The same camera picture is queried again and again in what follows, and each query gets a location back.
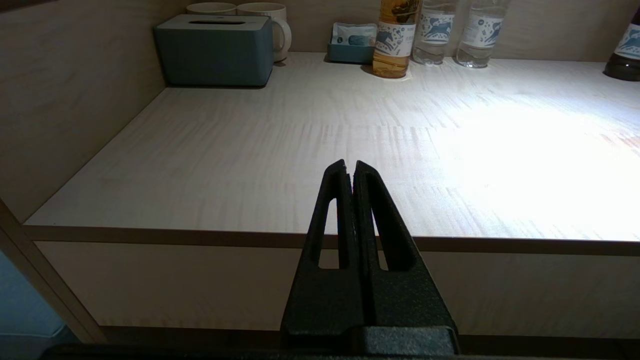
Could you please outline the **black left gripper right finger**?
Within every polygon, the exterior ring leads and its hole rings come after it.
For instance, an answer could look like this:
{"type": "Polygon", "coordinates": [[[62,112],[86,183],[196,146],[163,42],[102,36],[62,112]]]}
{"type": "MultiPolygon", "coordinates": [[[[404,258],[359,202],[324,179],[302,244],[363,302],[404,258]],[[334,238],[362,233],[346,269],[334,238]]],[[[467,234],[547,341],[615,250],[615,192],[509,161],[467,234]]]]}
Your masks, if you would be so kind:
{"type": "Polygon", "coordinates": [[[457,326],[382,176],[363,161],[354,173],[364,324],[358,353],[459,353],[457,326]]]}

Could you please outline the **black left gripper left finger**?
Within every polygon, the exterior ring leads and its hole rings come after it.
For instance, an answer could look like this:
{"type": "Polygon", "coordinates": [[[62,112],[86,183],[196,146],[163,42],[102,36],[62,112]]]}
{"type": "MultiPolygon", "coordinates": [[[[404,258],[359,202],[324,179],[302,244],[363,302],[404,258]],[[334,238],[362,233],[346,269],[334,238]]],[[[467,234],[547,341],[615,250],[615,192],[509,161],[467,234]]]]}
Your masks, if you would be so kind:
{"type": "Polygon", "coordinates": [[[345,333],[364,325],[361,253],[355,230],[352,184],[345,161],[323,173],[304,246],[281,320],[286,349],[344,349],[345,333]],[[337,269],[319,265],[330,203],[337,209],[337,269]]]}

